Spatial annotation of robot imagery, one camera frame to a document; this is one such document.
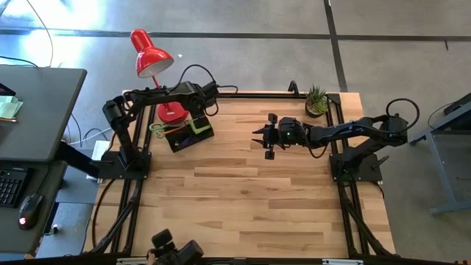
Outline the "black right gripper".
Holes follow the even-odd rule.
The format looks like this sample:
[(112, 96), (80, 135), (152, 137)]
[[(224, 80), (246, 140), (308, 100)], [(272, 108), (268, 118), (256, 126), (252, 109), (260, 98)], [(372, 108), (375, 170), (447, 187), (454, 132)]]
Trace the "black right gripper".
[(291, 145), (305, 146), (307, 144), (306, 131), (301, 123), (295, 118), (284, 117), (277, 122), (277, 115), (268, 114), (268, 124), (261, 129), (253, 131), (253, 134), (265, 134), (265, 140), (252, 139), (266, 148), (265, 159), (274, 159), (274, 146), (285, 150)]

